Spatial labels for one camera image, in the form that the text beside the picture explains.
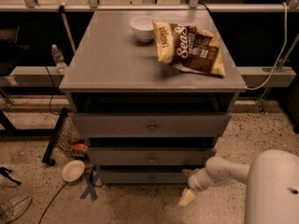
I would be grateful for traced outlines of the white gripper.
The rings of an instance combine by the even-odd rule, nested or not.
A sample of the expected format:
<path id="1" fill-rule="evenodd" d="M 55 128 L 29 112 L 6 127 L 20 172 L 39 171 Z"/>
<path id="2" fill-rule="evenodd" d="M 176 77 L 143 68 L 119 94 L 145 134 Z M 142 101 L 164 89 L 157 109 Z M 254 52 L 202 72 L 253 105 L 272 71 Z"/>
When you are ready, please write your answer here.
<path id="1" fill-rule="evenodd" d="M 185 207 L 195 199 L 196 192 L 207 190 L 209 179 L 205 168 L 195 170 L 183 169 L 182 172 L 188 177 L 190 189 L 183 190 L 178 205 Z"/>

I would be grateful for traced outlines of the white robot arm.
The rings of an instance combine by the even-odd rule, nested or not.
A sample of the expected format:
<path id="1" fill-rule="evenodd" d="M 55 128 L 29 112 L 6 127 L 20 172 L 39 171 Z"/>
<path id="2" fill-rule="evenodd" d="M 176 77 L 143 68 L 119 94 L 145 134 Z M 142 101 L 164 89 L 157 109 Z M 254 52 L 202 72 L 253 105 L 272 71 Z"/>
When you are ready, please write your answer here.
<path id="1" fill-rule="evenodd" d="M 299 157 L 270 149 L 250 164 L 212 157 L 201 169 L 187 170 L 188 187 L 178 204 L 182 207 L 210 187 L 246 185 L 244 224 L 299 224 Z"/>

